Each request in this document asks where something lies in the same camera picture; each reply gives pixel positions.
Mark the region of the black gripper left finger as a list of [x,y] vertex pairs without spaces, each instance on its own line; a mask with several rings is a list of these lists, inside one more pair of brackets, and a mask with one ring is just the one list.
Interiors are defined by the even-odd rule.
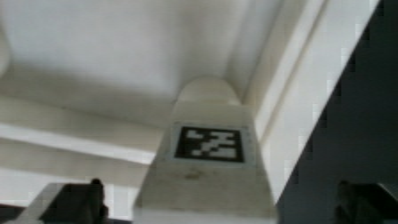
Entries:
[[87,184],[68,183],[39,220],[45,224],[107,224],[105,186],[94,178]]

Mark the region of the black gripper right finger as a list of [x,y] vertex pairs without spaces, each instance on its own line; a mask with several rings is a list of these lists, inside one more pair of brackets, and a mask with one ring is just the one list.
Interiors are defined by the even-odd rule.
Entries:
[[398,184],[338,184],[334,224],[398,224]]

